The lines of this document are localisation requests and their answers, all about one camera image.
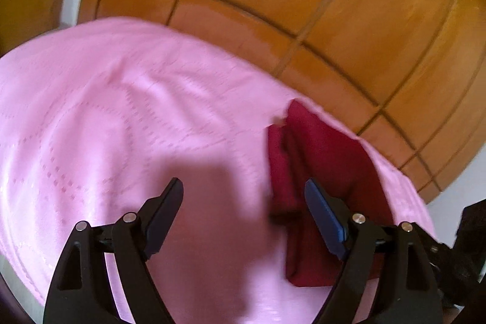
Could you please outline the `wooden panelled wardrobe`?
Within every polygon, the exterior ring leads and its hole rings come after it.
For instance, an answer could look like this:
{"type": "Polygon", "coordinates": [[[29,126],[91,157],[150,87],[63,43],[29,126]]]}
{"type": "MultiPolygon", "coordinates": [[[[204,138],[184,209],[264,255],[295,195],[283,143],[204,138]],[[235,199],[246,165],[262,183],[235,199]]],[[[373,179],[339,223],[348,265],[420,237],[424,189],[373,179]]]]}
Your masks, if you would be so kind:
{"type": "Polygon", "coordinates": [[[401,169],[425,201],[485,142],[485,0],[81,0],[242,57],[401,169]]]}

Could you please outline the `pink quilted bedspread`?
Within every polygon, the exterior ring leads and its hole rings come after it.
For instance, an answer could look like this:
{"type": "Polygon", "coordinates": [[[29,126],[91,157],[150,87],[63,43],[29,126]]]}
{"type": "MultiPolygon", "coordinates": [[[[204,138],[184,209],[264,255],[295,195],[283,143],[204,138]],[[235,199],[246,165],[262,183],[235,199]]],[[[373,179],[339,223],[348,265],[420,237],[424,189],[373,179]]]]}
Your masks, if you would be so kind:
{"type": "Polygon", "coordinates": [[[266,135],[300,94],[245,60],[130,18],[1,59],[1,252],[40,303],[74,225],[111,224],[170,179],[184,201],[148,267],[178,323],[309,323],[329,289],[284,277],[266,135]]]}

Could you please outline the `dark red garment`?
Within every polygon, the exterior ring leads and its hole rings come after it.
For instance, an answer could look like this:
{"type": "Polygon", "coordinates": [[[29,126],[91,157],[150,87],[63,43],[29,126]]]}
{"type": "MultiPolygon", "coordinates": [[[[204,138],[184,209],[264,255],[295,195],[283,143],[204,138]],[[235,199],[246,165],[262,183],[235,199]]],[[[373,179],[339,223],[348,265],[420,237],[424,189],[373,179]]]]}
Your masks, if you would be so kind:
{"type": "Polygon", "coordinates": [[[331,286],[342,263],[329,252],[304,197],[308,179],[378,225],[394,223],[375,165],[362,144],[297,100],[268,128],[272,196],[269,219],[285,228],[286,279],[296,287],[331,286]]]}

